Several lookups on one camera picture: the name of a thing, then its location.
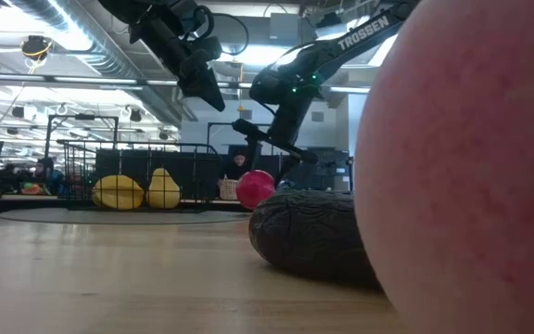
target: metal wire cage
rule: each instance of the metal wire cage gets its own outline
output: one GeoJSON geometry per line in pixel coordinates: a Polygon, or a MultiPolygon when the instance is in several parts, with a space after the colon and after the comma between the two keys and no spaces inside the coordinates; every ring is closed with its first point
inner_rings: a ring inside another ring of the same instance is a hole
{"type": "Polygon", "coordinates": [[[60,197],[75,208],[204,211],[215,199],[222,158],[204,144],[59,140],[60,197]]]}

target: yellow bean bag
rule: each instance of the yellow bean bag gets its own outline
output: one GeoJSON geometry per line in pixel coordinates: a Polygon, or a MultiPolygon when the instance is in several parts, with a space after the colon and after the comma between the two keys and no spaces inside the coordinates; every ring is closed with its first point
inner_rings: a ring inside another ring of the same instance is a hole
{"type": "Polygon", "coordinates": [[[152,182],[147,191],[147,203],[154,209],[173,209],[181,201],[181,188],[172,180],[163,168],[158,168],[152,175],[152,182]]]}
{"type": "Polygon", "coordinates": [[[111,175],[96,182],[92,189],[92,201],[99,207],[136,209],[144,201],[144,190],[125,175],[111,175]]]}

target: round rug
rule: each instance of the round rug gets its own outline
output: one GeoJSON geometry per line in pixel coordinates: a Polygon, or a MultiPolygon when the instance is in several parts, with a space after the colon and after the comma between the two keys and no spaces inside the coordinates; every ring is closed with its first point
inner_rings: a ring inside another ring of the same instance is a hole
{"type": "Polygon", "coordinates": [[[17,222],[86,225],[213,224],[245,221],[249,217],[250,214],[240,212],[96,212],[67,209],[14,210],[0,213],[0,218],[17,222]]]}

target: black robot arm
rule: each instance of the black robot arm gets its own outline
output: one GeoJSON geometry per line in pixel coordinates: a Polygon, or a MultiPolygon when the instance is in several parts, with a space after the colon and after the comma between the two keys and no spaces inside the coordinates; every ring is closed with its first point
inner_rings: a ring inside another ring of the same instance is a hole
{"type": "Polygon", "coordinates": [[[198,6],[193,0],[98,1],[129,25],[132,44],[141,40],[178,78],[185,96],[200,97],[215,109],[224,110],[222,93],[208,66],[208,61],[222,54],[220,41],[208,36],[188,40],[206,18],[212,28],[213,17],[207,7],[198,6]]]}
{"type": "MultiPolygon", "coordinates": [[[[287,151],[297,162],[316,162],[314,155],[294,147],[294,144],[312,100],[322,97],[321,83],[333,76],[346,62],[396,34],[419,2],[398,1],[337,39],[297,46],[294,49],[301,50],[289,64],[281,65],[276,70],[273,64],[261,71],[250,88],[250,97],[262,105],[279,106],[269,130],[263,133],[243,120],[233,124],[235,130],[247,136],[251,167],[258,154],[258,150],[253,149],[260,146],[256,144],[258,141],[287,151]]],[[[282,169],[279,178],[286,172],[282,169]]]]}

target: pink ball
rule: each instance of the pink ball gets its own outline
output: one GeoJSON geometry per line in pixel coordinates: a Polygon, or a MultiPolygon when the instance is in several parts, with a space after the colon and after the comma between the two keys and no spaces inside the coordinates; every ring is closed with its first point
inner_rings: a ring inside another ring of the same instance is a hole
{"type": "Polygon", "coordinates": [[[358,144],[362,239],[405,323],[534,333],[534,2],[420,3],[358,144]]]}
{"type": "Polygon", "coordinates": [[[240,204],[250,210],[255,210],[259,203],[275,193],[275,180],[264,171],[251,171],[242,175],[236,187],[236,196],[240,204]]]}

